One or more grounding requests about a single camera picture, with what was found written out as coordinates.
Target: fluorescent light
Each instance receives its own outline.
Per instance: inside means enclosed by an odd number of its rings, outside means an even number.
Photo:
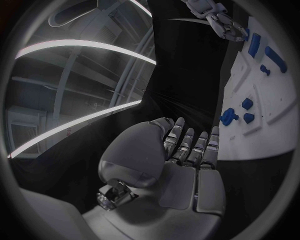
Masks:
[[[144,10],[144,12],[145,12],[146,14],[148,14],[148,15],[152,18],[151,12],[149,12],[143,5],[141,5],[140,3],[138,3],[138,2],[135,1],[135,0],[129,0],[129,1],[131,1],[133,4],[137,5],[137,6],[138,6],[139,8],[141,8],[142,10]]]
[[[40,142],[40,141],[42,141],[42,140],[44,140],[44,139],[46,139],[46,138],[48,138],[48,137],[50,137],[50,136],[52,136],[54,134],[57,134],[58,132],[60,132],[62,130],[65,130],[67,128],[70,128],[70,127],[72,127],[72,126],[74,126],[76,124],[80,124],[82,122],[85,122],[87,120],[90,120],[90,119],[93,119],[93,118],[96,118],[96,117],[99,117],[99,116],[111,113],[113,111],[124,109],[124,108],[130,107],[130,106],[139,104],[140,102],[141,102],[141,100],[139,100],[139,101],[133,101],[133,102],[130,102],[130,103],[119,105],[119,106],[114,106],[114,107],[111,107],[109,109],[98,111],[98,112],[92,113],[90,115],[80,117],[80,118],[78,118],[76,120],[67,122],[66,124],[58,126],[58,127],[54,128],[54,129],[52,129],[50,131],[47,131],[47,132],[45,132],[45,133],[43,133],[43,134],[35,137],[34,139],[31,139],[30,141],[26,142],[25,144],[23,144],[22,146],[20,146],[19,148],[17,148],[15,151],[13,151],[7,157],[13,159],[18,154],[22,153],[23,151],[25,151],[26,149],[30,148],[34,144],[37,144],[38,142]]]
[[[119,52],[122,54],[127,54],[142,60],[145,60],[151,64],[156,65],[156,62],[148,57],[145,57],[141,54],[138,54],[134,51],[129,51],[127,49],[102,43],[102,42],[96,42],[96,41],[87,41],[87,40],[75,40],[75,39],[64,39],[64,40],[53,40],[53,41],[44,41],[40,42],[28,47],[25,47],[21,49],[15,59],[18,59],[19,57],[22,57],[26,54],[41,50],[41,49],[47,49],[47,48],[53,48],[53,47],[63,47],[63,46],[82,46],[82,47],[92,47],[92,48],[99,48],[99,49],[107,49],[112,50],[115,52]]]

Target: pipe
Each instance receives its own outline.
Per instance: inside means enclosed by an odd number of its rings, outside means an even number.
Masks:
[[[51,83],[43,82],[43,81],[39,81],[39,80],[34,80],[34,79],[30,79],[30,78],[24,78],[24,77],[20,77],[20,76],[13,76],[11,79],[14,80],[14,81],[18,81],[18,82],[23,82],[23,83],[28,83],[28,84],[36,84],[36,85],[44,86],[45,88],[48,88],[48,89],[51,89],[51,90],[54,90],[54,91],[57,91],[57,88],[58,88],[58,86],[55,85],[55,84],[51,84]],[[94,95],[94,94],[91,94],[91,93],[87,93],[87,92],[84,92],[84,91],[77,91],[77,90],[70,89],[68,87],[66,87],[65,90],[69,91],[69,92],[73,92],[73,93],[77,93],[77,94],[82,94],[82,95],[86,95],[86,96],[89,96],[89,97],[93,97],[93,98],[96,98],[96,99],[102,99],[104,101],[109,101],[108,98],[97,96],[97,95]]]
[[[145,36],[142,38],[142,40],[140,41],[140,43],[138,44],[138,46],[136,47],[135,49],[135,52],[136,53],[139,53],[143,47],[143,45],[146,43],[146,41],[148,40],[148,38],[150,37],[150,35],[152,34],[153,32],[153,26],[148,30],[148,32],[145,34]],[[121,77],[120,77],[120,80],[118,81],[116,87],[115,87],[115,93],[113,94],[112,98],[111,98],[111,101],[110,101],[110,104],[109,104],[109,108],[112,108],[116,105],[116,101],[117,101],[117,98],[118,98],[118,94],[121,90],[121,87],[124,83],[124,81],[126,80],[126,77],[130,71],[130,69],[132,68],[134,62],[135,62],[136,58],[135,57],[131,57],[130,60],[128,61]]]
[[[150,50],[150,52],[149,52],[148,55],[147,55],[148,58],[149,58],[150,55],[152,54],[152,52],[153,52],[153,50],[154,50],[154,47],[155,47],[154,45],[151,47],[151,50]],[[128,103],[128,102],[130,101],[130,98],[131,98],[131,96],[132,96],[132,94],[133,94],[133,92],[134,92],[134,89],[135,89],[135,87],[136,87],[136,84],[137,84],[137,82],[138,82],[140,76],[142,75],[142,72],[143,72],[143,70],[144,70],[144,68],[145,68],[145,65],[146,65],[146,62],[144,61],[144,62],[142,63],[142,66],[141,66],[141,68],[140,68],[140,70],[139,70],[139,72],[138,72],[138,74],[137,74],[135,80],[134,80],[134,83],[133,83],[133,85],[132,85],[132,88],[131,88],[131,90],[130,90],[130,93],[129,93],[128,97],[127,97],[126,103]]]
[[[143,48],[142,48],[142,50],[140,51],[139,54],[143,54],[144,53],[144,51],[148,47],[148,45],[149,45],[150,41],[152,40],[152,38],[153,38],[153,34],[148,38],[147,42],[145,43],[145,45],[143,46]],[[127,85],[128,85],[128,82],[130,81],[130,79],[131,79],[131,77],[132,77],[132,75],[133,75],[133,73],[135,71],[135,68],[138,65],[138,62],[139,61],[137,61],[137,59],[136,59],[135,62],[134,62],[134,64],[133,64],[133,66],[132,66],[132,68],[130,69],[130,72],[128,73],[128,75],[126,77],[126,80],[125,80],[125,82],[124,82],[124,84],[123,84],[123,86],[121,88],[121,91],[120,91],[121,95],[124,95],[125,90],[126,90]],[[121,100],[122,100],[122,98],[120,96],[118,96],[115,105],[118,106],[120,104]]]

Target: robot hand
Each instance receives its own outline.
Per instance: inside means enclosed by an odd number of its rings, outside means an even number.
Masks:
[[[246,30],[231,17],[226,15],[227,9],[222,3],[213,0],[182,0],[191,12],[199,19],[207,19],[215,33],[222,39],[234,42],[242,42],[248,37]],[[236,36],[235,29],[239,30],[243,37]]]
[[[195,168],[199,168],[199,166],[201,166],[215,169],[217,165],[219,150],[219,128],[217,126],[214,126],[212,128],[207,146],[206,144],[208,140],[208,133],[204,131],[201,133],[200,137],[197,140],[197,143],[192,150],[191,146],[194,137],[194,129],[189,128],[177,152],[171,157],[178,143],[178,139],[182,133],[184,124],[184,118],[178,118],[174,127],[166,137],[163,143],[166,150],[166,160],[172,163],[176,163],[180,166]]]

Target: black backdrop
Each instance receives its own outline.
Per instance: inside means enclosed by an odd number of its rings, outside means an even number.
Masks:
[[[229,0],[221,2],[229,15],[247,25],[244,11]],[[207,25],[168,20],[194,18],[180,0],[149,0],[148,4],[157,65],[142,103],[82,128],[36,159],[12,159],[22,188],[67,201],[84,213],[96,206],[96,192],[103,185],[97,172],[99,159],[126,128],[160,117],[184,117],[185,129],[193,127],[196,140],[202,131],[218,124],[223,87],[243,44],[220,39]],[[291,156],[290,152],[218,163],[227,206],[215,239],[230,239],[255,220],[279,188]]]

